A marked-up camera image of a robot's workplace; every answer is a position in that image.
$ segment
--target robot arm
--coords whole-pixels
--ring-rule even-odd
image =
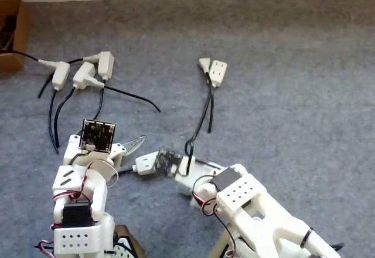
[[[216,198],[216,212],[228,221],[238,233],[237,237],[243,239],[239,240],[239,245],[249,247],[248,255],[243,257],[309,257],[314,254],[340,258],[312,228],[282,207],[242,165],[214,169],[211,174],[212,179],[206,178],[194,192],[204,201]],[[254,217],[257,212],[262,219]]]

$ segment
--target white connector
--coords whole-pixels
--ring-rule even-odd
[[[94,78],[95,67],[92,63],[84,62],[73,77],[73,87],[76,89],[85,89],[87,86],[96,86],[103,88],[104,83]]]
[[[52,77],[52,85],[56,91],[60,91],[64,87],[66,79],[68,78],[69,70],[70,65],[68,63],[59,62],[57,64],[57,68]]]
[[[220,62],[218,60],[214,60],[212,62],[209,74],[212,81],[212,86],[214,88],[220,87],[221,83],[223,82],[227,66],[227,63]]]
[[[54,73],[52,77],[52,85],[56,91],[60,91],[68,78],[70,65],[66,62],[51,62],[48,60],[38,60],[38,62],[44,66],[54,68]]]
[[[111,52],[100,52],[98,74],[103,80],[108,80],[112,77],[114,58]]]
[[[114,58],[111,52],[103,51],[99,54],[83,57],[84,62],[98,63],[98,74],[103,80],[112,77]]]
[[[199,66],[202,68],[204,73],[208,73],[210,71],[210,62],[211,59],[209,57],[199,59]]]
[[[154,163],[158,154],[159,151],[155,151],[136,158],[135,165],[133,165],[133,171],[137,172],[140,175],[148,175],[154,173]]]

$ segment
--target gray carpet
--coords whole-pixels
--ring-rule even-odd
[[[34,3],[30,14],[29,53],[70,60],[110,50],[117,68],[109,85],[159,104],[161,114],[105,93],[100,119],[117,123],[115,140],[148,136],[137,155],[183,151],[207,94],[197,59],[227,62],[214,129],[206,132],[207,118],[197,156],[244,164],[324,239],[345,242],[342,257],[373,257],[375,0]],[[28,60],[23,72],[1,76],[1,257],[43,257],[32,246],[53,237],[51,186],[66,141],[99,102],[97,90],[85,90],[66,104],[56,155],[51,88],[36,98],[49,72]],[[122,177],[107,211],[151,258],[206,257],[222,230],[162,177]]]

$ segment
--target cardboard box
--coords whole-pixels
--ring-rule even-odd
[[[29,10],[22,0],[0,0],[0,21],[8,15],[17,16],[13,37],[13,50],[25,51],[29,37]],[[22,69],[25,58],[17,54],[0,54],[0,72],[15,72]]]

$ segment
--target red wire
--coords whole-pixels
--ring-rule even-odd
[[[201,209],[202,209],[202,213],[204,214],[204,215],[206,215],[206,216],[212,216],[214,213],[213,213],[213,211],[211,212],[211,213],[206,213],[205,211],[204,211],[204,208],[207,206],[207,205],[209,205],[209,203],[211,202],[211,201],[214,201],[216,198],[211,198],[211,199],[209,199],[208,201],[205,201],[203,204],[202,204],[202,206],[201,206]]]
[[[73,201],[73,200],[76,200],[76,199],[80,198],[83,195],[88,201],[91,201],[90,198],[88,198],[88,196],[83,193],[84,184],[85,184],[86,179],[87,179],[86,173],[87,173],[87,170],[90,169],[90,167],[91,167],[91,164],[87,167],[87,169],[84,172],[84,176],[83,176],[83,179],[82,179],[80,191],[65,191],[65,192],[61,192],[61,193],[58,193],[57,195],[55,195],[53,197],[53,199],[56,199],[56,198],[58,198],[60,196],[63,196],[63,195],[68,195],[69,198],[70,198],[70,200]]]

